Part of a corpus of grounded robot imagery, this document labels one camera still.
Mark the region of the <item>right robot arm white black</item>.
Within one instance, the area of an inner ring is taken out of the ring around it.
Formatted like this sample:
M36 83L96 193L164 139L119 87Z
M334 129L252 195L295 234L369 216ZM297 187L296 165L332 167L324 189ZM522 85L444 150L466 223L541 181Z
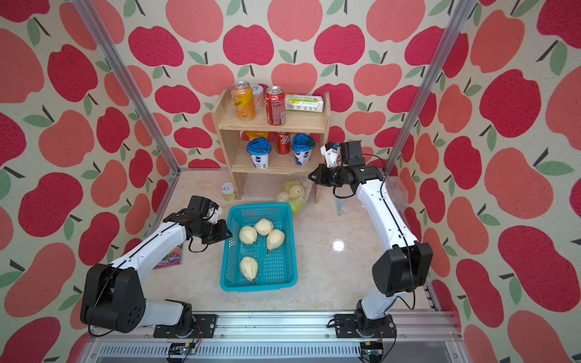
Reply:
M359 141L328 142L321 152L325 163L309 174L309 180L333 189L349 186L367 210L384 251L372 266L375 287L358 302L354 322L344 326L354 326L362 337L394 331L387 312L398 299L425 284L433 251L407 227L390 199L386 177L377 166L366 164Z

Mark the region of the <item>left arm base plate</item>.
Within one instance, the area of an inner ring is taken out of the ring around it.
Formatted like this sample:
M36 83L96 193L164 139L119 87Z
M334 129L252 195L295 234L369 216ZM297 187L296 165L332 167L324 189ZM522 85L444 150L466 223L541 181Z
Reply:
M177 325L157 325L154 338L158 339L212 339L216 330L217 315L187 313Z

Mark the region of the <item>teal plastic basket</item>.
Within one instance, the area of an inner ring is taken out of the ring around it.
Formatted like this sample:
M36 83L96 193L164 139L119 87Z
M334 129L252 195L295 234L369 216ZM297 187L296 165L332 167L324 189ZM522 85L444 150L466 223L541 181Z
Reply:
M239 240L243 227L253 227L261 219L268 219L274 228L285 234L284 243L267 250L267 237L259 235L257 243L244 244ZM243 204L228 212L228 229L232 237L225 242L222 257L220 285L227 292L257 292L280 290L295 286L298 280L297 258L294 243L293 213L283 203ZM240 270L245 257L257 261L257 276L246 279Z

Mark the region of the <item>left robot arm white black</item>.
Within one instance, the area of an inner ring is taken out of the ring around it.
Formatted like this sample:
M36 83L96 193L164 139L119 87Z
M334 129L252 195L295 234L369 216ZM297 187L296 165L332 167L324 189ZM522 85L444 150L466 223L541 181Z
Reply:
M154 326L162 337L189 337L197 325L192 306L177 300L153 301L145 298L142 283L174 248L199 239L209 246L232 236L221 219L219 205L193 196L189 205L172 213L150 236L121 257L87 272L80 320L88 328L104 328L129 333L142 326Z

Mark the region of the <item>clear zip-top bag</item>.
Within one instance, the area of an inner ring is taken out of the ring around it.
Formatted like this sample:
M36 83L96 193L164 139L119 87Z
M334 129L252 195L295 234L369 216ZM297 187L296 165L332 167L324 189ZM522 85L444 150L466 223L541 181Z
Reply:
M308 179L291 179L284 181L275 201L288 204L293 214L301 213L311 195L316 192L316 185Z
M396 176L389 176L385 182L385 187L396 210L404 217L405 209L409 206L409 197L413 196L413 194L408 192L402 180ZM337 198L336 207L338 216L363 212L363 205L356 196L346 199Z

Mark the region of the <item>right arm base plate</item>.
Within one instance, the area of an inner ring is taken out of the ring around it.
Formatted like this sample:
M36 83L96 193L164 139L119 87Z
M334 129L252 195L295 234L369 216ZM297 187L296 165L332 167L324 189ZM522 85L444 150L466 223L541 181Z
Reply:
M339 339L380 340L396 337L396 325L390 315L367 319L362 313L336 314L328 323Z

